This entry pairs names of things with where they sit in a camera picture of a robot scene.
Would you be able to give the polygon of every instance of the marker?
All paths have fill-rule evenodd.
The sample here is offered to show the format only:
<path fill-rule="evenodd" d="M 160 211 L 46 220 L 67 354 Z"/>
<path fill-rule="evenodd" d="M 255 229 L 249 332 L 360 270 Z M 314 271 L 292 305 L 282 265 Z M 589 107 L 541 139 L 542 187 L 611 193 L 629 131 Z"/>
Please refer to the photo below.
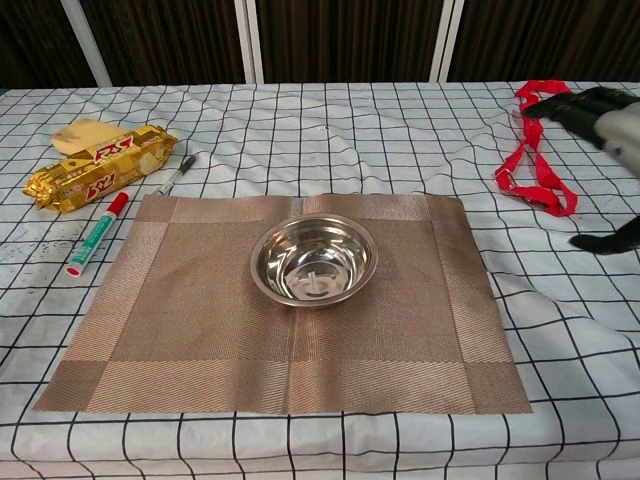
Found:
<path fill-rule="evenodd" d="M 173 175 L 169 177 L 169 180 L 167 180 L 164 185 L 162 185 L 160 188 L 158 188 L 158 190 L 156 190 L 153 193 L 156 195 L 167 195 L 173 188 L 173 185 L 176 183 L 176 180 L 178 180 L 178 178 L 184 175 L 184 172 L 189 170 L 189 168 L 191 168 L 191 165 L 193 165 L 193 162 L 195 161 L 196 161 L 195 155 L 191 155 L 189 158 L 187 158 L 184 162 L 182 162 L 182 165 L 180 165 L 180 168 L 178 168 L 178 170 L 176 170 L 173 173 Z"/>
<path fill-rule="evenodd" d="M 115 200 L 111 202 L 111 205 L 109 205 L 107 211 L 100 217 L 100 220 L 98 220 L 96 226 L 93 227 L 93 230 L 91 230 L 89 236 L 82 243 L 82 246 L 71 257 L 69 264 L 65 268 L 69 275 L 79 277 L 82 274 L 84 267 L 87 266 L 98 245 L 100 245 L 100 242 L 102 242 L 102 239 L 128 201 L 129 195 L 120 192 Z"/>

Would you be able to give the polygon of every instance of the bowl rim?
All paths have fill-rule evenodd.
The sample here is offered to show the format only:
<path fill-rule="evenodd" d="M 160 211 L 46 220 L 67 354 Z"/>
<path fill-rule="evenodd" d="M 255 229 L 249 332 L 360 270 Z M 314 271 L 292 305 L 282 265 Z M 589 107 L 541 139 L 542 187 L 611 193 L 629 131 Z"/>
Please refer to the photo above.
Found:
<path fill-rule="evenodd" d="M 371 254 L 371 261 L 367 265 L 364 274 L 350 289 L 327 299 L 319 298 L 316 300 L 298 300 L 295 298 L 285 297 L 284 295 L 280 295 L 279 293 L 274 292 L 262 281 L 262 278 L 260 277 L 260 274 L 258 272 L 258 260 L 260 257 L 260 253 L 262 252 L 262 248 L 269 238 L 271 238 L 275 233 L 284 229 L 285 227 L 294 225 L 296 223 L 302 223 L 307 220 L 315 219 L 330 220 L 335 223 L 346 225 L 347 227 L 355 230 L 356 233 L 358 233 L 364 239 L 364 241 L 369 246 L 369 251 Z M 305 213 L 302 215 L 296 215 L 295 217 L 290 217 L 267 230 L 253 247 L 249 265 L 253 282 L 262 291 L 262 293 L 267 295 L 272 300 L 292 307 L 324 307 L 346 300 L 347 298 L 358 293 L 362 289 L 362 287 L 364 287 L 369 282 L 374 272 L 376 271 L 376 267 L 378 266 L 378 247 L 369 231 L 355 220 L 333 213 Z"/>

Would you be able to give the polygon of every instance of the red marker cap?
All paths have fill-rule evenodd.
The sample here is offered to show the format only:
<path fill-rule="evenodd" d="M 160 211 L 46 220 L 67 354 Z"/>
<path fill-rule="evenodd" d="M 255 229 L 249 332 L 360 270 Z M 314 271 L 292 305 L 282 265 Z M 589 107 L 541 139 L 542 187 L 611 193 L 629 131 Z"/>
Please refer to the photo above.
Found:
<path fill-rule="evenodd" d="M 109 208 L 107 208 L 107 212 L 111 212 L 117 217 L 118 215 L 120 215 L 120 212 L 122 212 L 122 209 L 124 208 L 124 206 L 127 204 L 128 201 L 129 201 L 129 195 L 127 195 L 124 192 L 120 192 L 116 196 L 116 198 L 113 200 L 113 202 L 111 202 L 111 205 L 109 205 Z"/>

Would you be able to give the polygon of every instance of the dark wall panel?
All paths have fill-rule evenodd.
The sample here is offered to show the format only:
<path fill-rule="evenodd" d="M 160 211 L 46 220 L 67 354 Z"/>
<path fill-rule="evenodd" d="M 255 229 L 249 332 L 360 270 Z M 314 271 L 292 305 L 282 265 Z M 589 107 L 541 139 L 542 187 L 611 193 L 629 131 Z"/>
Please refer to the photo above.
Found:
<path fill-rule="evenodd" d="M 637 0 L 466 0 L 449 80 L 640 80 L 638 19 Z"/>
<path fill-rule="evenodd" d="M 266 82 L 425 81 L 442 0 L 257 0 Z"/>
<path fill-rule="evenodd" d="M 114 85 L 243 83 L 233 0 L 82 0 Z"/>
<path fill-rule="evenodd" d="M 0 88 L 95 84 L 59 1 L 0 2 Z"/>

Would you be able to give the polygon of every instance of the white plaid tablecloth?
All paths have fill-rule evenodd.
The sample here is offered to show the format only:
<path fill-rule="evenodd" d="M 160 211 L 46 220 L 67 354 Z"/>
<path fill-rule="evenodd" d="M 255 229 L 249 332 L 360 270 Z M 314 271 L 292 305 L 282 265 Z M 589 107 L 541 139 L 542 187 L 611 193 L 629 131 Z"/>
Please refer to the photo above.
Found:
<path fill-rule="evenodd" d="M 521 135 L 521 84 L 333 84 L 13 90 L 0 97 L 0 478 L 271 480 L 640 478 L 640 261 L 568 243 L 640 213 L 640 182 L 545 122 L 541 148 L 579 194 L 555 218 L 498 192 Z M 570 84 L 575 90 L 592 84 Z M 613 84 L 640 94 L 638 84 Z M 168 129 L 162 171 L 79 279 L 62 267 L 112 196 L 36 211 L 21 187 L 79 117 Z M 532 415 L 98 415 L 31 408 L 143 195 L 185 156 L 173 195 L 432 193 L 461 198 Z M 532 180 L 524 166 L 516 176 Z"/>

